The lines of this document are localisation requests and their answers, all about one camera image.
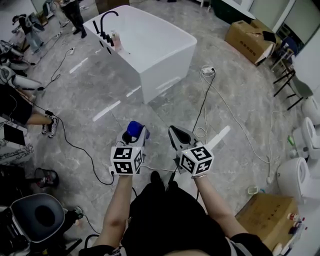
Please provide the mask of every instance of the faucet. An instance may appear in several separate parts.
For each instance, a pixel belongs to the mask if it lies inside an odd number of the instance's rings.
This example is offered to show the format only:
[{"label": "faucet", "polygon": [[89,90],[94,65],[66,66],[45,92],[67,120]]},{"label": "faucet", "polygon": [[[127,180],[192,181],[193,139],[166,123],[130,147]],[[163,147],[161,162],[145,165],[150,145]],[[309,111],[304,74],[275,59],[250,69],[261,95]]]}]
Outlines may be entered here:
[{"label": "faucet", "polygon": [[106,33],[104,32],[104,25],[103,25],[103,20],[104,20],[104,17],[107,15],[107,14],[110,14],[110,13],[113,13],[115,14],[116,16],[119,16],[119,14],[114,11],[114,10],[110,10],[110,11],[107,11],[106,13],[104,13],[100,19],[100,36],[105,40],[107,39],[107,35]]}]

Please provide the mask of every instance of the gray marble floor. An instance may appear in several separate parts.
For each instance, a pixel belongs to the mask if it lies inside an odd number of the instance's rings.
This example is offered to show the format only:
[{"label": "gray marble floor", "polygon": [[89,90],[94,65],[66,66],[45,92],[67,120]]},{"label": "gray marble floor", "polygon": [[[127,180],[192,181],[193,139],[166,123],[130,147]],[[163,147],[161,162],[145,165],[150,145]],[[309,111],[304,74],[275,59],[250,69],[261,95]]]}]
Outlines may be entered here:
[{"label": "gray marble floor", "polygon": [[[82,12],[85,20],[98,14],[93,0],[84,0],[80,5],[89,7]],[[276,77],[270,71],[270,63],[266,61],[256,67],[226,43],[224,37],[229,25],[212,12],[208,13],[206,8],[200,8],[197,2],[147,0],[134,6],[173,23],[197,38],[195,53],[185,79],[149,104],[142,103],[140,89],[126,97],[134,88],[116,74],[108,56],[99,51],[100,45],[88,37],[81,39],[79,34],[72,35],[69,33],[72,25],[68,24],[63,29],[68,34],[64,34],[41,62],[29,71],[31,78],[46,85],[66,51],[75,47],[74,54],[65,59],[57,72],[61,77],[44,92],[38,93],[36,103],[63,120],[68,140],[91,154],[97,175],[105,182],[112,180],[106,171],[110,166],[111,146],[117,134],[131,120],[146,125],[151,132],[150,140],[145,145],[145,163],[154,168],[173,169],[175,152],[170,144],[168,127],[179,125],[192,130],[204,99],[199,70],[203,65],[211,65],[216,69],[213,85],[243,125],[256,154],[265,161],[267,155],[270,155],[268,142],[271,112],[283,112],[285,115],[286,118],[278,113],[273,115],[270,134],[273,154],[270,171],[273,177],[279,164],[287,158],[286,152],[290,148],[287,136],[293,126],[300,123],[302,114],[299,105],[286,111],[290,101],[294,100],[286,100],[290,91],[283,90],[277,97],[273,97],[280,85],[273,85]],[[47,42],[59,31],[59,23],[53,18],[40,36]],[[26,58],[29,61],[39,60],[55,40],[51,40],[39,53],[31,55],[27,52]],[[87,60],[70,74],[69,71],[85,58]],[[92,121],[97,113],[118,100],[121,100],[119,105],[96,122]],[[231,127],[231,131],[213,151],[215,160],[209,178],[234,212],[238,212],[250,199],[247,194],[249,186],[259,186],[267,192],[277,193],[276,181],[270,185],[266,183],[268,164],[255,156],[244,132],[214,89],[208,93],[206,110],[208,140],[226,125]],[[205,125],[203,113],[198,125]],[[53,139],[41,135],[40,127],[29,127],[29,132],[35,153],[26,169],[30,174],[34,167],[56,170],[60,176],[60,185],[51,193],[68,208],[81,206],[94,228],[100,231],[117,178],[111,186],[100,184],[87,155],[66,143],[61,123]],[[148,169],[142,168],[141,175],[134,177],[133,186],[138,193],[148,183],[150,173]],[[169,179],[169,173],[161,171],[160,174],[164,180]],[[196,187],[187,175],[177,176],[176,179],[182,188],[196,196]],[[69,231],[71,237],[81,238],[90,233],[92,231],[84,219]]]}]

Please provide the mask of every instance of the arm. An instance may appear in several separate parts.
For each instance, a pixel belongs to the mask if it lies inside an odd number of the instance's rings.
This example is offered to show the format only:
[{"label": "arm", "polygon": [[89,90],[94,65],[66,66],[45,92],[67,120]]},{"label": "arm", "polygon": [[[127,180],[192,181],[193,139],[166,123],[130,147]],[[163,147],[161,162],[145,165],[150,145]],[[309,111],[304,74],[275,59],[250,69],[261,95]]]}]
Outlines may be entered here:
[{"label": "arm", "polygon": [[210,183],[207,176],[195,178],[194,181],[209,216],[219,223],[228,238],[237,234],[248,233],[236,220],[233,212]]},{"label": "arm", "polygon": [[93,246],[107,245],[117,248],[129,218],[132,176],[120,175],[111,202],[106,210],[101,234]]}]

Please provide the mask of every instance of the white bathtub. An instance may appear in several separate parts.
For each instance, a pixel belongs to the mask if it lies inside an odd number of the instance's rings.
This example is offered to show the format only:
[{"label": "white bathtub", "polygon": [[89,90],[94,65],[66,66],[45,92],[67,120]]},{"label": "white bathtub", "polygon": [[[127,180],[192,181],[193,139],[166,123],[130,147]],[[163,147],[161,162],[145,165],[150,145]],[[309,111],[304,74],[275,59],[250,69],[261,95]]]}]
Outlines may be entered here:
[{"label": "white bathtub", "polygon": [[90,37],[103,47],[112,58],[124,80],[135,87],[141,86],[144,103],[183,79],[189,70],[197,40],[171,23],[137,8],[123,5],[103,19],[103,31],[120,35],[123,50],[118,53],[110,43],[97,34],[103,14],[84,24]]}]

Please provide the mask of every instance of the toilet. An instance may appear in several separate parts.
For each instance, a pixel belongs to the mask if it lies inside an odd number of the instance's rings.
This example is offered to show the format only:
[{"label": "toilet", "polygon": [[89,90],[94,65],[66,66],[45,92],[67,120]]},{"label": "toilet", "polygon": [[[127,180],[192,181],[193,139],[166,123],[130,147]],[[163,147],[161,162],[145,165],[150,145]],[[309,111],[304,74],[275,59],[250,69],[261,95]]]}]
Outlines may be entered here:
[{"label": "toilet", "polygon": [[320,179],[311,177],[303,157],[281,164],[276,177],[283,195],[294,197],[298,204],[305,204],[307,201],[320,204]]},{"label": "toilet", "polygon": [[299,157],[320,159],[320,126],[315,128],[309,117],[293,131],[293,139]]},{"label": "toilet", "polygon": [[310,118],[315,126],[320,125],[320,108],[313,96],[303,102],[301,109],[303,115]]}]

